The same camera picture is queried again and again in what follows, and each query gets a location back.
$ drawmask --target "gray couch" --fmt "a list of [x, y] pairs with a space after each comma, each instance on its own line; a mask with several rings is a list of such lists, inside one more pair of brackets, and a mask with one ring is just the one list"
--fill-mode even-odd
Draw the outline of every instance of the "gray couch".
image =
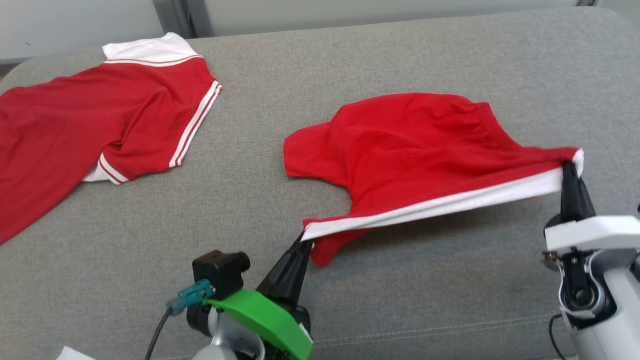
[[[640, 195], [640, 33], [619, 15], [567, 8], [190, 41], [223, 90], [182, 167], [114, 186], [81, 184], [0, 246], [0, 358], [141, 359], [191, 260], [243, 250], [254, 287], [305, 217], [349, 208], [342, 188], [288, 179], [282, 142], [341, 105], [399, 92], [489, 101], [527, 145], [577, 145], [596, 210]], [[99, 47], [35, 58], [0, 92], [103, 61]], [[301, 303], [312, 359], [527, 359], [553, 354], [558, 274], [541, 263], [550, 195], [380, 229], [324, 270]], [[566, 331], [557, 338], [571, 352]], [[171, 318], [154, 359], [207, 338]]]

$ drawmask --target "green 3d-printed part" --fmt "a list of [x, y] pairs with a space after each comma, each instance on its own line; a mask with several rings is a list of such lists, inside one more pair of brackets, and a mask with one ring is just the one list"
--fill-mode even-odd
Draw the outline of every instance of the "green 3d-printed part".
[[313, 342], [285, 309], [263, 294], [240, 289], [225, 300], [207, 299], [216, 309], [226, 311], [237, 322], [248, 327], [275, 348], [288, 352], [294, 360], [307, 360]]

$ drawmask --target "black cable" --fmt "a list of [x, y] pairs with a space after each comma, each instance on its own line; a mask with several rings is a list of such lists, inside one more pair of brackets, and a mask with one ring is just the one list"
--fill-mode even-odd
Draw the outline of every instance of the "black cable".
[[562, 355], [562, 353], [560, 353], [560, 349], [558, 348], [558, 345], [556, 344], [556, 340], [554, 339], [554, 320], [559, 319], [561, 317], [562, 317], [562, 314], [556, 314], [551, 317], [551, 320], [549, 320], [549, 338], [551, 339], [551, 345], [554, 346], [554, 349], [556, 350], [556, 354], [558, 354], [558, 356], [560, 357], [560, 360], [566, 360], [566, 358]]
[[154, 337], [151, 338], [151, 344], [149, 344], [149, 349], [147, 350], [147, 355], [145, 356], [145, 360], [151, 359], [151, 353], [154, 351], [154, 347], [156, 346], [156, 341], [158, 341], [158, 336], [160, 336], [160, 330], [162, 330], [164, 323], [166, 323], [166, 319], [169, 318], [169, 315], [171, 315], [171, 313], [172, 313], [172, 309], [169, 307], [164, 313], [164, 315], [162, 316], [162, 319], [160, 320], [158, 327], [156, 327], [156, 332], [154, 333]]

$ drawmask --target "wall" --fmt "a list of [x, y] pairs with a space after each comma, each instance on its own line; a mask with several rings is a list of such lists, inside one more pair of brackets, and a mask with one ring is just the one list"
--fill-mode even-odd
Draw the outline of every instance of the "wall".
[[598, 6], [619, 13], [640, 29], [640, 0], [599, 0]]
[[205, 0], [216, 36], [575, 6], [577, 0]]
[[162, 34], [151, 0], [0, 0], [0, 63]]

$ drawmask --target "red shirt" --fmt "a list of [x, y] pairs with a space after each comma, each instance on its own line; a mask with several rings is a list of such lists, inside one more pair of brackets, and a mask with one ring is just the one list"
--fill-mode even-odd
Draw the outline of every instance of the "red shirt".
[[523, 147], [488, 103], [447, 94], [358, 101], [284, 142], [287, 175], [351, 194], [349, 214], [304, 220], [303, 240], [316, 239], [320, 266], [373, 227], [559, 191], [562, 162], [581, 164], [581, 156], [574, 147]]
[[120, 184], [180, 165], [220, 90], [173, 33], [104, 52], [97, 67], [0, 96], [0, 243], [83, 179]]

